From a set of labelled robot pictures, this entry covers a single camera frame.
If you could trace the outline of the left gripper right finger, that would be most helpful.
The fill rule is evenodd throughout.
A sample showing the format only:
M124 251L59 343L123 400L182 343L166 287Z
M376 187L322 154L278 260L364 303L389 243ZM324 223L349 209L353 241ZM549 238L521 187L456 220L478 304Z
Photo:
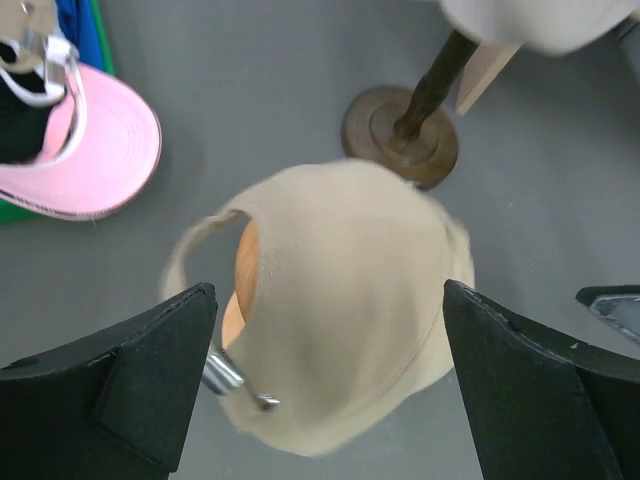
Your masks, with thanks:
M484 478L638 478L638 360L454 280L444 319Z

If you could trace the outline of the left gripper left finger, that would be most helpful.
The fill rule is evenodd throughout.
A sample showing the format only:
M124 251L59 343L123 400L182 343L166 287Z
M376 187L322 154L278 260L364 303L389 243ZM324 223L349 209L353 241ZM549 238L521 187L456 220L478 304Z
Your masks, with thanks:
M4 479L166 479L178 469L217 312L200 283L1 370Z

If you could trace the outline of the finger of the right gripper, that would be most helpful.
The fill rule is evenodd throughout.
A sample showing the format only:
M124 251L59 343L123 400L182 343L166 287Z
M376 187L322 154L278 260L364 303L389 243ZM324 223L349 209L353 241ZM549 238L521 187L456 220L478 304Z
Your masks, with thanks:
M638 285L592 286L580 289L576 300L598 320L635 344L640 335Z

